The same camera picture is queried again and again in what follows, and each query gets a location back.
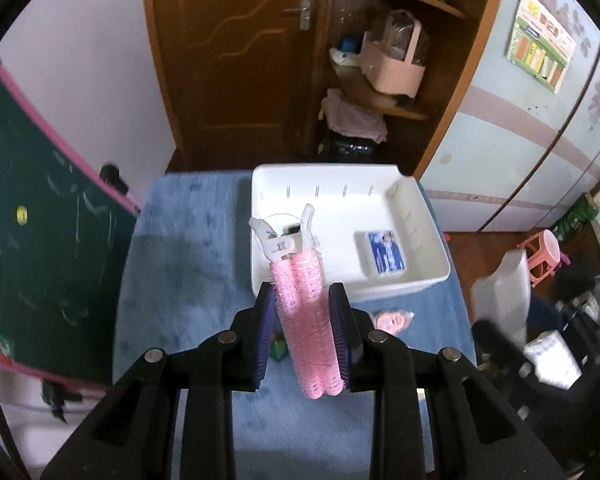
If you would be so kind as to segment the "blue photo card box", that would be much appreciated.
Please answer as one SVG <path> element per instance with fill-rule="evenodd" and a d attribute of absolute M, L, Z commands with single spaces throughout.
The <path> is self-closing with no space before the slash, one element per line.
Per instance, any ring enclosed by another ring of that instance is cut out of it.
<path fill-rule="evenodd" d="M 367 239 L 378 274 L 388 275 L 406 270 L 406 262 L 396 234 L 389 230 L 373 231 L 367 233 Z"/>

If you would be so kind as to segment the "pink plastic stool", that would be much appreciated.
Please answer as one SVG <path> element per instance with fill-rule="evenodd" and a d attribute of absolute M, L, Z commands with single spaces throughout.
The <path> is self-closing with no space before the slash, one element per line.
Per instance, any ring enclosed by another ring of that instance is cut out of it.
<path fill-rule="evenodd" d="M 517 245 L 528 261 L 532 287 L 554 276 L 561 266 L 570 266 L 571 260 L 562 252 L 557 237 L 550 230 L 542 230 Z"/>

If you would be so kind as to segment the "blue fuzzy table cover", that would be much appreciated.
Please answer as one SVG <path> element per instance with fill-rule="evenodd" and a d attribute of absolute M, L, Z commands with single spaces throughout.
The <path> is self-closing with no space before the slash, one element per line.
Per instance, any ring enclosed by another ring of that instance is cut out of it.
<path fill-rule="evenodd" d="M 253 171 L 169 174 L 152 186 L 126 258 L 114 340 L 121 376 L 147 349 L 175 353 L 226 330 L 252 306 L 261 258 L 248 221 Z M 410 347 L 473 356 L 460 283 L 450 276 L 420 292 L 350 303 L 366 312 L 414 313 Z M 373 398 L 345 392 L 308 400 L 291 362 L 271 361 L 261 388 L 233 398 L 237 474 L 242 479 L 364 479 L 370 470 Z"/>

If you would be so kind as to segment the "pink folded cloth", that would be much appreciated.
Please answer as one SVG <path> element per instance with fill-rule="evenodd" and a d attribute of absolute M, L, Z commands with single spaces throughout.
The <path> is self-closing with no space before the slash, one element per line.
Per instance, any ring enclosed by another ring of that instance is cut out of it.
<path fill-rule="evenodd" d="M 387 141 L 388 130 L 384 116 L 349 102 L 339 89 L 327 90 L 318 118 L 325 119 L 329 130 L 342 136 L 367 139 L 376 144 Z"/>

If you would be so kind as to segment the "pink round packet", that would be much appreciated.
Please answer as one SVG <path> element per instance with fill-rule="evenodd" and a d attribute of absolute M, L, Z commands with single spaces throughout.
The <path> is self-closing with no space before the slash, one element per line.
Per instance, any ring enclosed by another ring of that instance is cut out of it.
<path fill-rule="evenodd" d="M 378 311 L 373 314 L 373 323 L 376 330 L 382 330 L 396 336 L 408 329 L 414 318 L 411 311 Z"/>

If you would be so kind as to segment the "pink hair roller clip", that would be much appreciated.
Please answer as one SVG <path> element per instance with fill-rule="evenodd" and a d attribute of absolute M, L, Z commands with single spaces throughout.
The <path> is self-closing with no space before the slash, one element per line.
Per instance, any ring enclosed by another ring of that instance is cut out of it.
<path fill-rule="evenodd" d="M 263 219 L 249 219 L 268 260 L 276 312 L 300 389 L 310 400 L 336 396 L 344 389 L 322 256 L 311 231 L 314 212 L 312 205 L 304 206 L 299 238 L 277 234 Z"/>

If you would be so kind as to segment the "wooden corner shelf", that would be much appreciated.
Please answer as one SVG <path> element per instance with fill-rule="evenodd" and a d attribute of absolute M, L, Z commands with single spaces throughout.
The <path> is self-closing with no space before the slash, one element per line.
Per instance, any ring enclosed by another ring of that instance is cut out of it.
<path fill-rule="evenodd" d="M 380 91 L 360 66 L 332 63 L 340 88 L 354 104 L 404 119 L 437 122 L 460 81 L 474 39 L 476 21 L 459 3 L 441 0 L 332 0 L 328 43 L 331 48 L 362 49 L 368 37 L 380 39 L 392 11 L 406 11 L 428 36 L 426 63 L 414 96 Z"/>

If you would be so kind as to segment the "white plastic bin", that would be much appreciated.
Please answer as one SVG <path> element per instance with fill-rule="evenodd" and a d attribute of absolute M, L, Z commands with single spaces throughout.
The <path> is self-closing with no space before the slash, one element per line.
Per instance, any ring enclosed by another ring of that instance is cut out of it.
<path fill-rule="evenodd" d="M 395 166 L 262 165 L 251 177 L 251 214 L 277 234 L 298 226 L 304 206 L 326 280 L 343 284 L 353 302 L 420 292 L 451 273 L 443 238 L 418 181 Z M 367 233 L 396 234 L 406 270 L 376 272 Z"/>

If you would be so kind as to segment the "brown wooden door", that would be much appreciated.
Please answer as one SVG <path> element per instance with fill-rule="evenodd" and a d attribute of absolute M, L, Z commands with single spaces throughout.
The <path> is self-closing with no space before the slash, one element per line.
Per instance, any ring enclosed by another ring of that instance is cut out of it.
<path fill-rule="evenodd" d="M 321 0 L 144 0 L 172 171 L 308 156 Z"/>

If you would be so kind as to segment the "colourful puzzle cube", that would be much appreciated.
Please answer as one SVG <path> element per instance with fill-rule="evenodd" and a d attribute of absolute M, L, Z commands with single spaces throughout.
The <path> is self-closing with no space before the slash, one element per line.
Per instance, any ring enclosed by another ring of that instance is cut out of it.
<path fill-rule="evenodd" d="M 288 356 L 288 347 L 284 333 L 281 330 L 274 330 L 271 336 L 270 348 L 268 348 L 268 355 L 279 362 Z"/>

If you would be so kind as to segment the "green chalkboard pink frame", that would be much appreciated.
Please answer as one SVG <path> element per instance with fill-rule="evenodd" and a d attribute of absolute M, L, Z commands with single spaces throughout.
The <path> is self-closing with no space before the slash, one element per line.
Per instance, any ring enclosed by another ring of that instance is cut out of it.
<path fill-rule="evenodd" d="M 50 128 L 0 65 L 0 363 L 110 384 L 133 205 Z"/>

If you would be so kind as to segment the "white charger cube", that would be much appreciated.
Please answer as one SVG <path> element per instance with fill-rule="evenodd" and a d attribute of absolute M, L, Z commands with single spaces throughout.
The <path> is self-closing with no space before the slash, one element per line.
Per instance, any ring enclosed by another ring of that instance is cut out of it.
<path fill-rule="evenodd" d="M 569 390 L 582 376 L 577 361 L 558 330 L 544 332 L 524 346 L 541 384 Z"/>

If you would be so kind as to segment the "colourful wall poster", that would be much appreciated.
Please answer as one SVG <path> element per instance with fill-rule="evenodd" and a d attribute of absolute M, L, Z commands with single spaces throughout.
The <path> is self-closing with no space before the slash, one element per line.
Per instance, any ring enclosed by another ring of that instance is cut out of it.
<path fill-rule="evenodd" d="M 539 0 L 518 0 L 507 58 L 551 92 L 562 86 L 576 42 Z"/>

